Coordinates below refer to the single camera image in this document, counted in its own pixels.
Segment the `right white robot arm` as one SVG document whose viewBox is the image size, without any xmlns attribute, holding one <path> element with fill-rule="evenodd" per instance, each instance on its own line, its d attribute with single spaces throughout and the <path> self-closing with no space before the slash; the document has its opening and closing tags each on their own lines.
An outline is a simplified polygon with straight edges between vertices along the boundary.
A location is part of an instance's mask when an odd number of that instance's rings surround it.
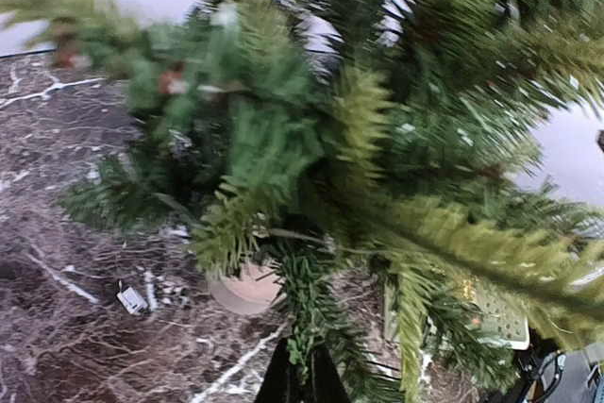
<svg viewBox="0 0 604 403">
<path fill-rule="evenodd" d="M 603 401 L 603 343 L 572 352 L 560 349 L 538 360 L 532 357 L 517 383 L 505 394 L 493 391 L 481 402 Z"/>
</svg>

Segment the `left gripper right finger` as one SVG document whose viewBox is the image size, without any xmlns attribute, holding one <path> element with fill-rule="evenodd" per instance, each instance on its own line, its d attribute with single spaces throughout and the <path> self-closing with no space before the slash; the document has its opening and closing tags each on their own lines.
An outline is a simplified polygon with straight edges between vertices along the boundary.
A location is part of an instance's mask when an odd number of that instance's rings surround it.
<svg viewBox="0 0 604 403">
<path fill-rule="evenodd" d="M 337 367 L 325 344 L 316 345 L 311 352 L 309 402 L 350 403 Z"/>
</svg>

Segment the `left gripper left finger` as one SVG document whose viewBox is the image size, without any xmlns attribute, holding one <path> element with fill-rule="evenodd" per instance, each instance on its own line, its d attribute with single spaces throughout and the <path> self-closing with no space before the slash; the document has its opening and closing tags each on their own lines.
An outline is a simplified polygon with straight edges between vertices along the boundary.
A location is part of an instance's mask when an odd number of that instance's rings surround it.
<svg viewBox="0 0 604 403">
<path fill-rule="evenodd" d="M 289 338 L 277 343 L 254 403 L 298 403 L 301 401 L 296 368 L 290 363 Z"/>
</svg>

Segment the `small green christmas tree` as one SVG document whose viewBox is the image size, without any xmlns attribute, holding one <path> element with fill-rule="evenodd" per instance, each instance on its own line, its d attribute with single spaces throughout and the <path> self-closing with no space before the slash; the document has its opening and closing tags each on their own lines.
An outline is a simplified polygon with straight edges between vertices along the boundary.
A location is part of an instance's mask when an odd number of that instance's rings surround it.
<svg viewBox="0 0 604 403">
<path fill-rule="evenodd" d="M 539 162 L 552 110 L 602 105 L 603 0 L 195 0 L 179 24 L 116 0 L 1 10 L 47 22 L 58 66 L 127 84 L 138 133 L 60 196 L 66 213 L 179 221 L 198 269 L 273 269 L 300 402 L 318 344 L 350 402 L 417 401 L 423 349 L 507 387 L 505 350 L 467 327 L 471 277 L 560 349 L 602 339 L 602 280 L 572 286 L 603 255 L 601 210 L 511 176 Z"/>
</svg>

